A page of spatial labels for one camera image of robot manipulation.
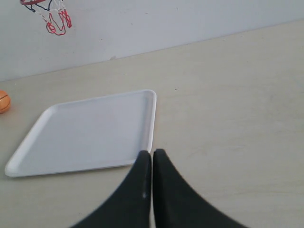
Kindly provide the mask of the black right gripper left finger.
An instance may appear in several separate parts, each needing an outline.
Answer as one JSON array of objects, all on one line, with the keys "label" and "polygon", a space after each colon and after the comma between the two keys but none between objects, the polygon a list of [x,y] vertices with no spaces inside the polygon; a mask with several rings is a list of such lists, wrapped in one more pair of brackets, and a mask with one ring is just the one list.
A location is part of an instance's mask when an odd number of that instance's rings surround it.
[{"label": "black right gripper left finger", "polygon": [[149,228],[152,161],[140,151],[129,173],[113,194],[75,228]]}]

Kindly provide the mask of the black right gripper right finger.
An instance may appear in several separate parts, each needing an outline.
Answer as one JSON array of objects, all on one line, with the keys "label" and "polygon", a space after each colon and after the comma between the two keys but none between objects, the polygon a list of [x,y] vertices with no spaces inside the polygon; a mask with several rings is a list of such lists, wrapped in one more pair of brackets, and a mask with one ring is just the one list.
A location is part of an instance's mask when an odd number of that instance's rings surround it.
[{"label": "black right gripper right finger", "polygon": [[164,149],[153,154],[152,194],[157,228],[244,228],[204,200],[180,175]]}]

